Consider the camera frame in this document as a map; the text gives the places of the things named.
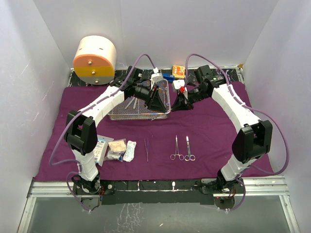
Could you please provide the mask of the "wire mesh metal tray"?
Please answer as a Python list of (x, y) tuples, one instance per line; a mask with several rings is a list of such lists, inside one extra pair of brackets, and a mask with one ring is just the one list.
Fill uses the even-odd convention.
[[(163, 79), (157, 84), (159, 86), (159, 95), (166, 107), (166, 111), (168, 111), (171, 108), (169, 83), (167, 80)], [(129, 97), (123, 103), (113, 108), (108, 113), (109, 118), (111, 120), (156, 120), (166, 119), (168, 117), (169, 114), (165, 115), (161, 112), (148, 110), (147, 107), (144, 106), (144, 101), (140, 99), (138, 99), (135, 109), (133, 109), (134, 102), (128, 109), (124, 109), (133, 98), (134, 97)]]

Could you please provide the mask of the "purple cloth wrap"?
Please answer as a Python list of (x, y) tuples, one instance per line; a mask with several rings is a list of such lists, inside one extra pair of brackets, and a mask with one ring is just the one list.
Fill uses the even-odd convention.
[[(60, 135), (68, 112), (79, 110), (105, 91), (105, 86), (72, 86), (65, 88), (51, 138), (43, 153), (36, 181), (64, 181), (69, 172), (77, 171), (74, 154)], [(236, 137), (234, 125), (213, 100), (195, 103), (190, 111), (170, 113), (160, 120), (113, 121), (106, 116), (97, 127), (98, 135), (126, 139), (137, 143), (131, 162), (105, 161), (98, 167), (103, 180), (177, 180), (214, 178), (232, 155)], [(186, 136), (195, 161), (170, 159), (175, 153), (175, 136), (179, 152), (187, 155)], [(147, 162), (144, 139), (149, 139)]]

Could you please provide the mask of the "thin metal tweezers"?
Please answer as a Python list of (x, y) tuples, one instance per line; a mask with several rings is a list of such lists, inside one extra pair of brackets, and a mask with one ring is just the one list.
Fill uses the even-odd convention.
[(147, 162), (149, 162), (149, 139), (144, 139)]

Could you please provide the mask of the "metal surgical scissors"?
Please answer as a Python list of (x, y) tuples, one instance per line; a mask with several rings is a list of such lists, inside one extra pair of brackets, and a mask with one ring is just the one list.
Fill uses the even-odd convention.
[(191, 153), (191, 150), (190, 150), (190, 141), (189, 141), (189, 137), (186, 136), (186, 143), (187, 143), (187, 152), (188, 154), (184, 156), (184, 160), (185, 161), (195, 161), (195, 156)]

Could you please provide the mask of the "beige bandage roll packet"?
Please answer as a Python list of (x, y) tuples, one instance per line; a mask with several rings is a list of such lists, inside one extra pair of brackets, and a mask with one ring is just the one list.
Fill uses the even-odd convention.
[(127, 149), (127, 144), (124, 139), (111, 141), (108, 145), (113, 152), (124, 152)]

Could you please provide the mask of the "white gauze packet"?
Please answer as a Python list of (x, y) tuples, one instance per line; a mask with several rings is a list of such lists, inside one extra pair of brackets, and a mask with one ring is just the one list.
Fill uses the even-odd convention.
[(105, 137), (102, 135), (97, 135), (98, 141), (96, 147), (93, 150), (93, 155), (95, 159), (95, 163), (99, 166), (103, 165), (104, 158), (107, 152), (108, 143), (112, 142), (114, 139), (110, 137)]

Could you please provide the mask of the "small blue white packet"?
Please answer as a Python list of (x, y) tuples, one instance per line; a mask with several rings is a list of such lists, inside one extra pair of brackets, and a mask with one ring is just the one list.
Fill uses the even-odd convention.
[(104, 160), (105, 161), (117, 160), (119, 162), (122, 162), (124, 154), (125, 154), (125, 151), (114, 152), (112, 150), (109, 150), (107, 152), (106, 156), (104, 157)]

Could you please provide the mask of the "round white drawer box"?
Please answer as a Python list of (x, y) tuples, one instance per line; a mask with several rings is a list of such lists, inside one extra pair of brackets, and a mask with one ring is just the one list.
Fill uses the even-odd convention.
[(73, 69), (85, 83), (104, 85), (115, 76), (117, 51), (107, 38), (90, 35), (81, 39), (75, 57)]

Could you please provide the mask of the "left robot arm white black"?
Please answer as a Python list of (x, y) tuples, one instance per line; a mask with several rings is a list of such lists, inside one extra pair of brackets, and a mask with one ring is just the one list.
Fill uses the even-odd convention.
[(144, 101), (147, 109), (166, 112), (157, 84), (163, 80), (162, 73), (154, 68), (149, 86), (142, 85), (142, 73), (141, 69), (129, 67), (126, 75), (112, 80), (107, 89), (87, 107), (68, 113), (64, 140), (78, 166), (78, 173), (72, 181), (84, 192), (94, 194), (100, 190), (100, 175), (93, 153), (98, 141), (97, 126), (114, 107), (128, 97), (136, 97)]

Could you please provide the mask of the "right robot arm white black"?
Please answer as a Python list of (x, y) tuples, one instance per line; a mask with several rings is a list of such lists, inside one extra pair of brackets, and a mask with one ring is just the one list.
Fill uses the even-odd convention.
[(233, 154), (218, 171), (216, 180), (205, 185), (226, 193), (242, 180), (241, 175), (252, 163), (270, 151), (273, 126), (245, 107), (233, 86), (227, 83), (226, 74), (215, 74), (208, 65), (194, 73), (199, 85), (192, 90), (186, 88), (185, 80), (173, 81), (177, 97), (172, 111), (192, 110), (194, 103), (212, 98), (233, 123), (237, 132), (231, 147)]

